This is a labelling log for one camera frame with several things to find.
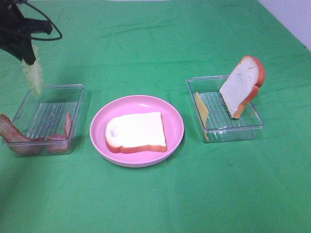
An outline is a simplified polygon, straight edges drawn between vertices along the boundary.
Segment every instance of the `toy bread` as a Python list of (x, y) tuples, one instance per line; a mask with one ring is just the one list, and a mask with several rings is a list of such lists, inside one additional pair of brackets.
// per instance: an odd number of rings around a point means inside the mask
[(114, 117), (105, 129), (107, 148), (113, 153), (167, 150), (160, 112)]
[(240, 118), (264, 80), (265, 70), (260, 60), (250, 55), (244, 56), (220, 88), (232, 118)]

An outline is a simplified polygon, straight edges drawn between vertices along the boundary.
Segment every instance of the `white bread slice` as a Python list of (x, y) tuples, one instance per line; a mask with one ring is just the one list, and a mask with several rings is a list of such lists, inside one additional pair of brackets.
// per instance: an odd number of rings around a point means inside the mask
[(105, 129), (105, 141), (113, 153), (167, 150), (160, 112), (128, 114), (112, 118)]
[(240, 118), (264, 80), (265, 70), (260, 60), (250, 55), (244, 56), (220, 88), (232, 118)]

